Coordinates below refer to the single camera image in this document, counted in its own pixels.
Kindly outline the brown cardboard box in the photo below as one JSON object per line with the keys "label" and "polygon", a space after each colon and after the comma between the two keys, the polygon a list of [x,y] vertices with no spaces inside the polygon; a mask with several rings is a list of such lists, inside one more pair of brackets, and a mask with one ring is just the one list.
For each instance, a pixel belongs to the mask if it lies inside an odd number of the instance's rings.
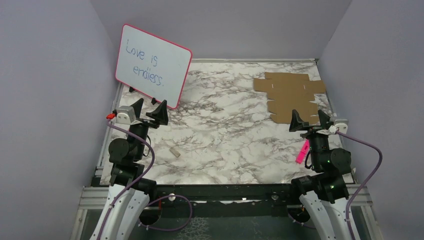
{"label": "brown cardboard box", "polygon": [[253,79],[253,89],[267,94],[270,118],[277,124],[289,124],[292,110],[310,124],[319,122],[315,94],[324,94],[326,86],[321,80],[310,80],[308,74],[265,72],[264,78]]}

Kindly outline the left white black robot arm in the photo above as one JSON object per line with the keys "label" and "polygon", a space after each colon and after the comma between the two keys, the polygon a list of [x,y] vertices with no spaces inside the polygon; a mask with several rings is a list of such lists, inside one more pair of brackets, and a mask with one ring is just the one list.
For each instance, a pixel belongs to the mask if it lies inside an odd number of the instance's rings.
{"label": "left white black robot arm", "polygon": [[155,153],[148,143],[149,129],[166,126],[169,122],[167,101],[147,112],[141,118],[144,100],[141,98],[129,106],[121,106],[106,117],[108,127],[127,135],[116,138],[108,146],[112,163],[106,202],[98,223],[91,234],[92,240],[126,240],[136,225],[143,209],[157,200],[156,182],[144,176],[153,166],[138,164],[148,148],[151,161]]}

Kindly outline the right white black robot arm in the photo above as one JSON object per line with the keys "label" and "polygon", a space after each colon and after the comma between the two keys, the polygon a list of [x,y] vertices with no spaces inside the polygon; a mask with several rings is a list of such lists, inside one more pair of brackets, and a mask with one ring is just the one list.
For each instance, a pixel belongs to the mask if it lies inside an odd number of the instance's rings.
{"label": "right white black robot arm", "polygon": [[301,137],[308,140],[311,169],[316,175],[292,179],[288,196],[292,202],[303,204],[322,240],[358,240],[343,178],[352,171],[351,153],[329,146],[330,135],[347,132],[348,120],[330,117],[322,110],[318,118],[320,124],[311,125],[297,110],[292,111],[289,131],[301,131]]}

